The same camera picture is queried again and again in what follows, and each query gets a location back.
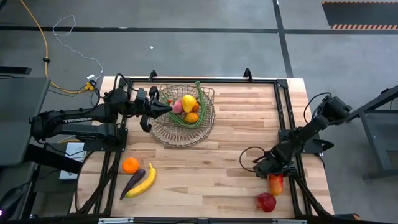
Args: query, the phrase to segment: gray floor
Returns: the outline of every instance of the gray floor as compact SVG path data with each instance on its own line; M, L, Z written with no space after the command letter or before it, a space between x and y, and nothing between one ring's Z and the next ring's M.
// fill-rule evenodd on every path
M74 14L78 26L276 28L271 0L36 0L26 1L43 26ZM279 0L286 29L329 29L320 0ZM33 26L19 1L9 1L0 24ZM62 25L73 24L72 20ZM98 74L92 61L62 47L46 32L53 81L77 89ZM309 97L330 91L353 108L397 85L396 35L286 35L294 77L304 78ZM44 46L38 32L0 31L0 64L32 67L43 76ZM105 75L208 75L286 77L277 34L72 33L62 40L97 58ZM88 106L90 95L48 93L43 110ZM377 170L358 120L321 133L335 147L325 153L326 175L335 213L358 213L365 220L397 222L398 179L363 182ZM40 195L41 215L67 212L70 193ZM54 202L65 201L62 205Z

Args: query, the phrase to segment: purple eggplant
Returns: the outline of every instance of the purple eggplant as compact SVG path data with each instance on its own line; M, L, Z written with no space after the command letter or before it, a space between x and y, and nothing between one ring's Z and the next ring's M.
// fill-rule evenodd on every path
M126 193L132 189L134 184L138 183L145 176L145 170L139 169L137 172L130 178L129 182L127 182L126 187L123 189L122 194L120 195L120 200L124 198Z

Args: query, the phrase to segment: wooden table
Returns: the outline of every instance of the wooden table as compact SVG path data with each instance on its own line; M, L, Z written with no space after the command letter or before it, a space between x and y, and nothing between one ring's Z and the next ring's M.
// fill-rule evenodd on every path
M102 95L112 89L113 81L114 77L104 77ZM304 81L291 78L288 84L296 125L303 126L303 110L308 103ZM158 83L137 83L134 87L149 90L153 85L160 86ZM157 169L157 178L142 195L120 201L121 191L131 178L120 167L112 216L293 218L288 178L284 179L283 194L276 198L276 209L264 213L256 209L255 196L269 192L268 181L243 170L238 162L239 154L247 147L259 146L267 150L278 143L280 127L273 86L250 83L203 83L202 86L215 90L216 123L210 135L199 144L173 149L158 142L151 133L143 132L139 118L128 119L129 138L121 163L127 157L135 157L141 168L147 170L151 162ZM252 167L251 161L261 155L258 150L248 151L243 164ZM83 166L78 184L80 206L98 185L103 157L103 152L95 152ZM333 213L321 160L304 154L303 164L309 189L324 208ZM304 211L302 193L298 185L296 188L300 208ZM104 191L101 211L107 192L108 189Z

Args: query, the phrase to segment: yellow banana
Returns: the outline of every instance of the yellow banana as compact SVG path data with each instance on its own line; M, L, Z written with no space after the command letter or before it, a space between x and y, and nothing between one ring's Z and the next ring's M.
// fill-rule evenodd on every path
M156 170L154 167L152 167L152 163L149 163L148 178L145 181L143 181L140 185L138 185L137 187L134 187L133 189L129 190L126 193L125 197L132 198L132 197L135 197L137 195L144 193L155 182L155 178L156 178Z

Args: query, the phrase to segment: metal wire basket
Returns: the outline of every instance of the metal wire basket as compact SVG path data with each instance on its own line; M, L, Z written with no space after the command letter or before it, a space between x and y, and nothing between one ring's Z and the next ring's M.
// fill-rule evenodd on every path
M183 124L178 124L170 117L171 112L163 114L162 116L158 117L154 122L160 123L165 126L176 126L182 128L205 128L208 127L211 123L211 116L214 113L214 89L201 87L203 92L203 101L200 102L199 92L195 86L190 85L170 85L170 84L163 84L160 86L159 95L160 101L163 103L167 103L167 100L173 100L174 102L181 99L185 95L192 95L197 99L197 102L201 104L206 104L206 113L204 115L204 119L200 124L188 124L184 122ZM202 114L203 105L199 107L199 110L196 113L199 117ZM184 120L184 114L176 114L182 121Z
M202 141L210 134L216 120L216 113L213 106L214 90L203 87L201 87L201 90L204 93L203 101L206 104L205 119L202 124L195 127L175 124L168 114L164 114L156 120L152 120L151 133L158 141L172 147L187 147ZM196 87L189 85L164 84L160 86L159 93L160 101L163 103L168 99L175 101L186 94L198 98Z

